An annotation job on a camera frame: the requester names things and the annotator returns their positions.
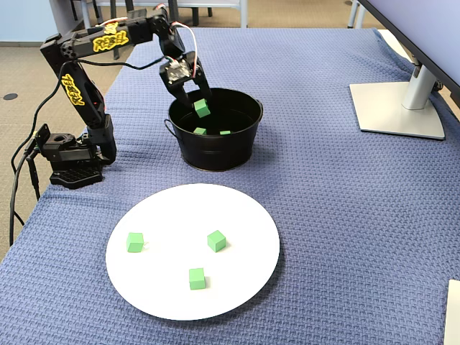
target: black cable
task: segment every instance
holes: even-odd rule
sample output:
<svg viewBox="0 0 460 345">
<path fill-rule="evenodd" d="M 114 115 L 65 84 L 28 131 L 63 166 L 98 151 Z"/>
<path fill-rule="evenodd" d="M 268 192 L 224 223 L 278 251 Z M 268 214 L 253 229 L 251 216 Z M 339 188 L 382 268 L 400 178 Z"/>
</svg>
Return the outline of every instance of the black cable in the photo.
<svg viewBox="0 0 460 345">
<path fill-rule="evenodd" d="M 19 161 L 19 164 L 17 165 L 17 170 L 14 173 L 13 190 L 11 191 L 11 200 L 9 202 L 9 246 L 10 247 L 13 245 L 13 241 L 14 241 L 14 214 L 16 213 L 16 211 L 14 210 L 14 203 L 16 201 L 16 192 L 17 192 L 17 187 L 19 184 L 19 174 L 21 173 L 21 169 L 27 158 L 27 155 L 28 154 L 26 152 L 22 155 L 22 158 Z"/>
<path fill-rule="evenodd" d="M 38 117 L 38 112 L 40 111 L 40 109 L 58 92 L 59 90 L 59 86 L 60 86 L 60 80 L 61 78 L 63 77 L 63 72 L 64 72 L 64 67 L 68 64 L 68 63 L 72 63 L 73 61 L 67 61 L 65 63 L 63 63 L 62 66 L 60 66 L 60 70 L 59 70 L 59 76 L 57 77 L 57 83 L 56 83 L 56 86 L 55 86 L 55 89 L 53 90 L 53 92 L 47 97 L 45 98 L 45 100 L 38 106 L 37 110 L 35 110 L 35 114 L 34 114 L 34 120 L 32 122 L 32 128 L 30 129 L 30 133 L 29 135 L 27 136 L 27 138 L 18 146 L 18 148 L 16 149 L 16 151 L 14 152 L 13 154 L 13 157 L 11 158 L 11 166 L 13 167 L 13 171 L 14 173 L 16 173 L 16 167 L 14 166 L 14 159 L 16 158 L 17 154 L 19 153 L 19 151 L 21 150 L 21 148 L 23 148 L 23 146 L 28 143 L 28 141 L 30 140 L 30 138 L 32 138 L 32 135 L 34 135 L 34 130 L 35 130 L 35 126 L 37 126 L 37 117 Z"/>
<path fill-rule="evenodd" d="M 88 60 L 75 60 L 75 62 L 77 63 L 85 63 L 87 65 L 93 65 L 93 66 L 126 66 L 126 67 L 129 67 L 129 68 L 133 68 L 135 70 L 144 70 L 145 68 L 148 68 L 148 67 L 152 67 L 153 65 L 156 65 L 157 63 L 159 63 L 161 60 L 163 60 L 165 57 L 162 56 L 161 58 L 159 59 L 156 59 L 155 61 L 152 61 L 151 63 L 145 65 L 145 66 L 142 66 L 142 67 L 137 67 L 137 66 L 133 66 L 129 63 L 94 63 L 93 61 L 88 61 Z"/>
<path fill-rule="evenodd" d="M 55 86 L 55 89 L 52 91 L 52 93 L 43 100 L 43 102 L 37 107 L 37 110 L 35 110 L 34 114 L 34 119 L 32 122 L 32 128 L 30 129 L 30 133 L 27 136 L 27 138 L 18 146 L 16 151 L 13 154 L 13 157 L 11 157 L 11 166 L 13 167 L 13 172 L 14 172 L 14 182 L 13 182 L 13 191 L 11 192 L 11 200 L 9 204 L 9 246 L 13 245 L 13 240 L 14 240 L 14 217 L 18 219 L 18 221 L 21 223 L 21 225 L 24 225 L 24 221 L 21 219 L 19 214 L 14 210 L 14 204 L 16 201 L 16 192 L 17 192 L 17 187 L 19 184 L 19 174 L 21 172 L 22 166 L 24 164 L 24 161 L 26 160 L 27 156 L 30 154 L 30 152 L 25 152 L 24 155 L 22 156 L 21 160 L 19 161 L 19 164 L 17 166 L 14 165 L 14 160 L 16 159 L 17 154 L 21 150 L 21 148 L 24 147 L 26 143 L 32 138 L 32 135 L 34 135 L 35 127 L 37 126 L 37 118 L 38 118 L 38 112 L 41 110 L 41 108 L 52 98 L 54 95 L 58 92 L 59 87 L 60 87 L 60 81 L 63 77 L 63 72 L 64 72 L 64 67 L 69 64 L 69 63 L 85 63 L 87 65 L 94 65 L 94 66 L 126 66 L 129 68 L 133 68 L 135 70 L 144 70 L 145 68 L 151 67 L 157 63 L 159 63 L 161 60 L 163 60 L 165 57 L 162 56 L 159 59 L 156 59 L 155 61 L 152 61 L 151 63 L 148 63 L 142 67 L 137 67 L 133 66 L 129 63 L 94 63 L 92 61 L 88 60 L 73 60 L 73 61 L 66 61 L 63 63 L 62 66 L 60 66 L 59 69 L 59 75 L 57 76 L 57 83 Z M 40 197 L 40 193 L 36 190 L 35 191 L 37 194 L 37 199 Z"/>
<path fill-rule="evenodd" d="M 55 86 L 55 89 L 53 90 L 53 92 L 47 97 L 45 98 L 45 100 L 38 106 L 37 110 L 35 111 L 35 114 L 34 114 L 34 120 L 32 122 L 32 129 L 30 130 L 30 133 L 29 135 L 27 136 L 27 138 L 18 146 L 18 148 L 16 149 L 16 152 L 13 154 L 13 157 L 11 158 L 11 166 L 13 167 L 13 172 L 16 173 L 16 167 L 14 166 L 14 160 L 16 159 L 16 156 L 17 154 L 19 153 L 19 151 L 21 150 L 21 148 L 23 148 L 23 146 L 30 140 L 30 138 L 32 138 L 32 135 L 34 134 L 34 130 L 35 130 L 35 127 L 37 126 L 37 117 L 38 117 L 38 112 L 40 111 L 40 109 L 52 98 L 54 97 L 54 95 L 58 92 L 59 90 L 59 87 L 60 87 L 60 80 L 62 79 L 63 77 L 63 71 L 64 71 L 64 66 L 66 66 L 68 63 L 85 63 L 87 65 L 94 65 L 94 66 L 126 66 L 126 67 L 129 67 L 129 68 L 133 68 L 135 70 L 144 70 L 145 68 L 148 68 L 148 67 L 151 67 L 157 63 L 159 63 L 161 60 L 163 60 L 165 57 L 162 56 L 160 57 L 159 59 L 156 59 L 155 61 L 152 61 L 151 63 L 148 63 L 147 65 L 145 66 L 142 66 L 142 67 L 137 67 L 137 66 L 133 66 L 129 63 L 94 63 L 92 61 L 88 61 L 88 60 L 73 60 L 73 61 L 66 61 L 65 63 L 63 63 L 62 66 L 60 66 L 60 70 L 59 70 L 59 76 L 57 77 L 57 83 L 56 83 L 56 86 Z"/>
<path fill-rule="evenodd" d="M 30 182 L 32 182 L 32 187 L 35 190 L 37 201 L 40 199 L 40 184 L 38 180 L 37 166 L 35 165 L 34 159 L 39 154 L 39 152 L 40 151 L 34 147 L 34 150 L 26 158 L 27 164 L 29 165 Z"/>
<path fill-rule="evenodd" d="M 24 221 L 22 220 L 21 217 L 19 217 L 19 214 L 16 213 L 16 211 L 14 212 L 14 216 L 17 218 L 17 220 L 21 223 L 22 226 L 24 226 Z"/>
</svg>

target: silver monitor stand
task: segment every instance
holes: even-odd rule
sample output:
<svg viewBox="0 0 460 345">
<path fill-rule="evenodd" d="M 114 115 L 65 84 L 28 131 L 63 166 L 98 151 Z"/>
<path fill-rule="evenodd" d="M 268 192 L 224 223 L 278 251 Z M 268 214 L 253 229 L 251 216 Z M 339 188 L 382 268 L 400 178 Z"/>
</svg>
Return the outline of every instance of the silver monitor stand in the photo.
<svg viewBox="0 0 460 345">
<path fill-rule="evenodd" d="M 445 139 L 439 115 L 428 99 L 436 77 L 416 68 L 410 82 L 351 84 L 359 128 L 363 132 Z"/>
</svg>

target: black robotic arm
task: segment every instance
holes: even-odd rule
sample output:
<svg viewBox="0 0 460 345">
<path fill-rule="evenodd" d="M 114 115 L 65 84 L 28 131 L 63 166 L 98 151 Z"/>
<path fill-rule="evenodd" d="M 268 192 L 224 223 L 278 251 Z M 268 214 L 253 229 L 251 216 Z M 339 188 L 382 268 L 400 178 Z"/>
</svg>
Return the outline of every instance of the black robotic arm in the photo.
<svg viewBox="0 0 460 345">
<path fill-rule="evenodd" d="M 88 130 L 87 134 L 75 138 L 72 134 L 51 134 L 45 124 L 37 132 L 37 146 L 52 165 L 51 183 L 74 189 L 98 182 L 102 180 L 101 166 L 116 159 L 111 117 L 105 112 L 103 96 L 81 67 L 81 63 L 91 62 L 81 58 L 116 47 L 149 42 L 157 35 L 161 51 L 169 60 L 160 67 L 160 77 L 167 90 L 180 102 L 192 107 L 183 85 L 193 80 L 204 98 L 211 97 L 196 52 L 185 53 L 176 24 L 169 23 L 166 10 L 156 9 L 150 17 L 146 17 L 146 13 L 146 9 L 131 11 L 129 17 L 122 20 L 107 21 L 101 26 L 64 37 L 57 34 L 41 46 L 42 54 Z"/>
</svg>

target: blue tablecloth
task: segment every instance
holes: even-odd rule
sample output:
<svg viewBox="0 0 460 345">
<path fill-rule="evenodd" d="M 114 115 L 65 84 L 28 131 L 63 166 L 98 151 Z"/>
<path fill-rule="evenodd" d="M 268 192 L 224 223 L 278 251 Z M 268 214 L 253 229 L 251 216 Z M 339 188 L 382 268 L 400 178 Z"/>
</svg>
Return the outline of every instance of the blue tablecloth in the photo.
<svg viewBox="0 0 460 345">
<path fill-rule="evenodd" d="M 211 86 L 264 104 L 251 160 L 222 173 L 189 167 L 162 123 L 173 98 L 157 68 L 123 68 L 106 97 L 116 162 L 102 183 L 50 186 L 40 199 L 0 266 L 0 343 L 442 344 L 448 281 L 460 278 L 460 126 L 441 97 L 444 142 L 363 133 L 349 84 L 408 81 L 412 70 L 377 31 L 195 32 Z M 156 41 L 129 62 L 159 56 Z M 247 193 L 280 232 L 267 285 L 204 321 L 149 316 L 106 272 L 118 220 L 184 183 Z"/>
</svg>

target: white paper plate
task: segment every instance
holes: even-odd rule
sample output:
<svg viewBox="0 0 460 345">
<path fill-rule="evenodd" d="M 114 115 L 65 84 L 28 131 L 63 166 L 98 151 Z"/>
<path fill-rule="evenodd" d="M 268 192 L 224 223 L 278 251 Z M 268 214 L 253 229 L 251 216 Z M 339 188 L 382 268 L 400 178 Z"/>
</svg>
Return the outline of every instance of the white paper plate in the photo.
<svg viewBox="0 0 460 345">
<path fill-rule="evenodd" d="M 214 253 L 207 236 L 219 230 L 226 248 Z M 128 253 L 129 232 L 144 249 Z M 170 320 L 226 313 L 268 281 L 280 253 L 275 222 L 253 198 L 221 185 L 180 185 L 138 203 L 116 225 L 106 252 L 107 272 L 134 307 Z M 204 269 L 206 289 L 190 290 L 188 270 Z"/>
</svg>

